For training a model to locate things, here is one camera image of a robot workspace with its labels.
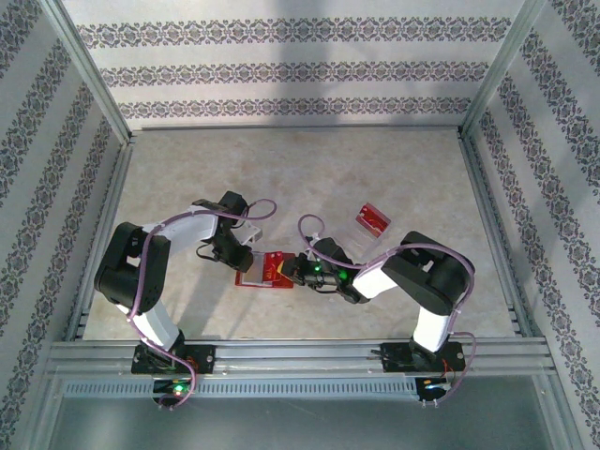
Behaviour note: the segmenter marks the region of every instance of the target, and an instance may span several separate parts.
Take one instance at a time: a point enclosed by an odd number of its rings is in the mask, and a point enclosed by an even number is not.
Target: red object
[[[356,221],[375,237],[385,231],[391,220],[371,203],[366,203],[361,209]]]
[[[262,265],[262,279],[254,280],[251,284],[244,281],[244,275],[241,272],[235,273],[235,286],[246,286],[249,288],[267,288],[267,289],[291,289],[293,281],[285,278],[278,272],[279,265],[285,260],[293,258],[293,253],[284,253],[282,251],[272,251],[269,253],[253,252],[255,261],[257,256],[264,256]]]

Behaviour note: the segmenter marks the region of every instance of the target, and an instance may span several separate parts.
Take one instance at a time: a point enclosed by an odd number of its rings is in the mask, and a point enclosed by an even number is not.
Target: robotic arm
[[[228,191],[218,203],[198,200],[187,212],[197,213],[202,210],[242,217],[248,213],[248,204],[241,195]],[[246,272],[253,262],[248,244],[260,239],[262,232],[249,222],[245,221],[241,225],[237,225],[237,222],[237,219],[213,214],[190,215],[166,225],[151,237],[142,301],[138,314],[132,321],[161,349],[182,354],[185,340],[183,332],[173,323],[160,302],[169,258],[187,247],[204,242],[213,246],[213,261],[220,261],[234,270]],[[138,290],[138,263],[144,241],[157,225],[158,223],[152,223],[137,226],[129,222],[120,224],[97,270],[95,288],[125,314],[129,314],[133,308]]]
[[[284,262],[279,271],[319,293],[323,293],[325,286],[335,287],[325,292],[339,293],[353,304],[366,303],[380,293],[400,287],[420,306],[411,338],[411,360],[406,364],[428,370],[448,339],[459,300],[473,283],[475,269],[464,256],[419,232],[405,236],[400,248],[405,247],[408,248],[361,270],[324,259],[310,261],[306,254],[300,254]],[[340,263],[353,264],[332,238],[321,239],[312,248]]]

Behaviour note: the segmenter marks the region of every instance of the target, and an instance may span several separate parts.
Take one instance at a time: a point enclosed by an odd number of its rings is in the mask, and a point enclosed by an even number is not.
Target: marble floor
[[[146,131],[136,140],[115,223],[168,218],[200,198],[217,202],[228,189],[278,203],[277,214],[259,225],[260,251],[301,251],[296,221],[305,213],[335,230],[372,202],[392,219],[381,250],[417,230],[474,263],[475,290],[457,330],[514,335],[454,130]],[[162,300],[187,338],[407,338],[416,323],[418,306],[400,289],[351,305],[298,286],[238,288],[233,281],[233,270],[199,259],[193,247],[170,261]],[[84,338],[135,334],[97,294]]]

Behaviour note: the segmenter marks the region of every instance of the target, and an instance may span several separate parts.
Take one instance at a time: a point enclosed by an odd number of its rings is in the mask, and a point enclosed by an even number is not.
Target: floral patterned wall
[[[459,125],[522,0],[65,0],[131,128]]]
[[[21,448],[121,144],[36,0],[0,0],[0,449]]]
[[[548,1],[471,136],[585,448],[600,448],[599,10]]]

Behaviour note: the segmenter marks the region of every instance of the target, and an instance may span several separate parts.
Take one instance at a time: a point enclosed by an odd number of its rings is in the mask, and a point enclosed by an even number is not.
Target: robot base
[[[214,345],[186,345],[186,359],[198,374],[213,373],[215,366]],[[171,359],[165,359],[152,351],[147,345],[136,346],[131,363],[131,373],[134,375],[188,375],[189,369]]]
[[[465,356],[460,342],[446,342],[440,350],[430,357],[415,352],[409,342],[384,342],[376,353],[382,359],[384,372],[445,372],[446,365],[460,372],[465,368]]]

